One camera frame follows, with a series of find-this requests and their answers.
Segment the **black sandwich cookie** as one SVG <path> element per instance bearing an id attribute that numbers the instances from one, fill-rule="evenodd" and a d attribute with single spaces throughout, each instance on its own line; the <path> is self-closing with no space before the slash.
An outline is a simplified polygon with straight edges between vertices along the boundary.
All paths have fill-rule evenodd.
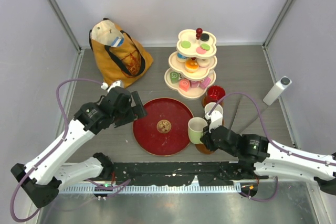
<path id="1" fill-rule="evenodd" d="M 200 37 L 201 41 L 209 41 L 209 34 L 202 33 Z"/>

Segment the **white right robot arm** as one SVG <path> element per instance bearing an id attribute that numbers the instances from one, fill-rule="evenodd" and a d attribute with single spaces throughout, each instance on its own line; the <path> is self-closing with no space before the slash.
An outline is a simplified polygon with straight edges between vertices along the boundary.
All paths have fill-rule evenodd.
<path id="1" fill-rule="evenodd" d="M 317 184 L 335 195 L 335 154 L 308 153 L 256 134 L 239 135 L 224 126 L 204 128 L 201 142 L 210 151 L 221 150 L 238 158 L 242 178 L 278 176 Z"/>

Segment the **small green macaron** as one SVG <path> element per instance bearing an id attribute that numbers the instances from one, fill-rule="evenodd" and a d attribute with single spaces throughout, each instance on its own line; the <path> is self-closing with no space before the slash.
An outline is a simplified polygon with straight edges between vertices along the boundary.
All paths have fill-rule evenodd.
<path id="1" fill-rule="evenodd" d="M 201 48 L 204 50 L 210 50 L 210 46 L 207 44 L 201 44 Z"/>

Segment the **white frosted donut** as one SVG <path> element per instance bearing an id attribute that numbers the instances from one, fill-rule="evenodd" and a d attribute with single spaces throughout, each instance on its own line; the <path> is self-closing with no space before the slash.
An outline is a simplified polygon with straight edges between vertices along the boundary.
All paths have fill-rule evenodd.
<path id="1" fill-rule="evenodd" d="M 200 67 L 202 68 L 206 68 L 209 66 L 210 64 L 210 60 L 209 59 L 198 59 L 197 60 L 197 63 Z"/>

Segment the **large green macaron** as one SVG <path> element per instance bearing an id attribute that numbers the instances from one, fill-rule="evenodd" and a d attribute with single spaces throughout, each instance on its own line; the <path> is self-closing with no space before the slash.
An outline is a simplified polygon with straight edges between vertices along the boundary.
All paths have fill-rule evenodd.
<path id="1" fill-rule="evenodd" d="M 183 41 L 181 41 L 180 46 L 181 46 L 182 48 L 187 49 L 187 48 L 190 48 L 190 47 L 191 47 L 191 43 L 190 43 L 189 41 L 187 41 L 187 40 L 183 40 Z"/>

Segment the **light green mug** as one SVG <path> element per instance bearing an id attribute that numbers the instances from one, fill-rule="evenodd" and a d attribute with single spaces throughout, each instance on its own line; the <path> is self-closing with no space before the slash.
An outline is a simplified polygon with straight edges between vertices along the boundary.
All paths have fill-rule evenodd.
<path id="1" fill-rule="evenodd" d="M 203 136 L 203 128 L 207 126 L 207 121 L 204 118 L 194 117 L 188 122 L 188 138 L 193 144 L 201 144 Z"/>

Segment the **pink macaron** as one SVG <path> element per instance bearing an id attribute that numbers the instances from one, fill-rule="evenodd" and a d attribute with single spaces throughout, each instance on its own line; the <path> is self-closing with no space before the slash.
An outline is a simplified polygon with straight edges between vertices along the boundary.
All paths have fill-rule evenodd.
<path id="1" fill-rule="evenodd" d="M 196 52 L 198 53 L 198 54 L 205 54 L 206 53 L 206 50 L 205 49 L 203 49 L 202 47 L 197 47 L 196 48 Z"/>

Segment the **metal serving tongs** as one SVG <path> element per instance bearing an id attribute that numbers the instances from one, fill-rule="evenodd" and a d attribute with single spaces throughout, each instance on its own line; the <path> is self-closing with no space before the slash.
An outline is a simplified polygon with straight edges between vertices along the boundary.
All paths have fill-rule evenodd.
<path id="1" fill-rule="evenodd" d="M 232 120 L 231 120 L 230 125 L 229 125 L 230 130 L 232 129 L 232 127 L 234 125 L 234 122 L 235 122 L 235 119 L 236 119 L 236 116 L 237 116 L 237 113 L 238 113 L 238 109 L 239 109 L 239 106 L 240 106 L 240 103 L 241 103 L 242 99 L 243 99 L 243 96 L 241 95 L 239 97 L 238 102 L 236 103 L 234 113 L 233 113 L 233 116 L 232 116 Z M 257 115 L 246 126 L 244 126 L 241 130 L 238 130 L 238 133 L 241 133 L 242 131 L 247 129 L 252 123 L 254 123 L 257 119 L 259 119 L 260 115 L 262 115 L 262 113 L 265 112 L 266 109 L 267 108 L 264 108 L 263 110 L 260 111 L 260 113 L 257 113 Z"/>

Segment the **pink layered cake slice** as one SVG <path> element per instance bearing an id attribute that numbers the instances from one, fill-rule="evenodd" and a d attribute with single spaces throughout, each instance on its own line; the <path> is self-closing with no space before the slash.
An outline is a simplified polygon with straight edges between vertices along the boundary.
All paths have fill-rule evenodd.
<path id="1" fill-rule="evenodd" d="M 211 83 L 211 81 L 212 80 L 211 80 L 210 77 L 206 77 L 204 80 L 202 80 L 200 82 L 199 87 L 205 90 L 209 86 L 209 84 Z"/>

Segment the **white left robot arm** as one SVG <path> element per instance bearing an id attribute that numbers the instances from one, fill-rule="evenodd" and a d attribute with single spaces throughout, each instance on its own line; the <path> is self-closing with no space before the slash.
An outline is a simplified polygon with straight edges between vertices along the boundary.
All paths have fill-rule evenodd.
<path id="1" fill-rule="evenodd" d="M 102 153 L 67 168 L 63 164 L 100 131 L 132 123 L 146 115 L 138 92 L 111 88 L 99 101 L 82 105 L 57 139 L 27 164 L 15 164 L 11 172 L 33 204 L 43 208 L 68 186 L 89 178 L 109 179 L 113 163 Z"/>

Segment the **salmon pink swirl roll cake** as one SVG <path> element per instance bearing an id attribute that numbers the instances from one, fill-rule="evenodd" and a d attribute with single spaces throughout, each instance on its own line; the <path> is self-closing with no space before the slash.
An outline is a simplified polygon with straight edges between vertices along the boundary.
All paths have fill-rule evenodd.
<path id="1" fill-rule="evenodd" d="M 190 89 L 190 81 L 187 79 L 181 79 L 179 81 L 179 88 L 185 92 L 187 92 Z"/>

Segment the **blue frosted donut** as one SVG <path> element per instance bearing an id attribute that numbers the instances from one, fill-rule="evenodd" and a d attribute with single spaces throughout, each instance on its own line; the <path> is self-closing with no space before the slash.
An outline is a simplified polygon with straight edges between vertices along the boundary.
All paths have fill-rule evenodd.
<path id="1" fill-rule="evenodd" d="M 185 62 L 187 60 L 187 58 L 180 53 L 177 54 L 176 58 L 178 62 Z"/>

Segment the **red mug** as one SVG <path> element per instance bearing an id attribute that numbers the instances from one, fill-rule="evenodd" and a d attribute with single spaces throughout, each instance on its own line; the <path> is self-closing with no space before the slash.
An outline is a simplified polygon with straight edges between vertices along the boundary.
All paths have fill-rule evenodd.
<path id="1" fill-rule="evenodd" d="M 226 92 L 223 87 L 217 85 L 210 86 L 205 93 L 206 103 L 217 102 L 225 94 Z"/>

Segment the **orange glazed donut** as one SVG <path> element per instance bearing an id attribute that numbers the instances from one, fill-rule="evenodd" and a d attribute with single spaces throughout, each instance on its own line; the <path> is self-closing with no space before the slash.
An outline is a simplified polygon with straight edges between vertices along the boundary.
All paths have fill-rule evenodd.
<path id="1" fill-rule="evenodd" d="M 199 64 L 196 60 L 187 60 L 184 62 L 184 67 L 187 72 L 194 73 L 199 69 Z"/>

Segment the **magenta swirl roll cake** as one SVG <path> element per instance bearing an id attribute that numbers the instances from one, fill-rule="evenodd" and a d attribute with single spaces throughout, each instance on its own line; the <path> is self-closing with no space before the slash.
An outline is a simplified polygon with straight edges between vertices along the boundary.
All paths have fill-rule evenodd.
<path id="1" fill-rule="evenodd" d="M 200 81 L 190 81 L 191 88 L 198 88 L 200 85 Z"/>

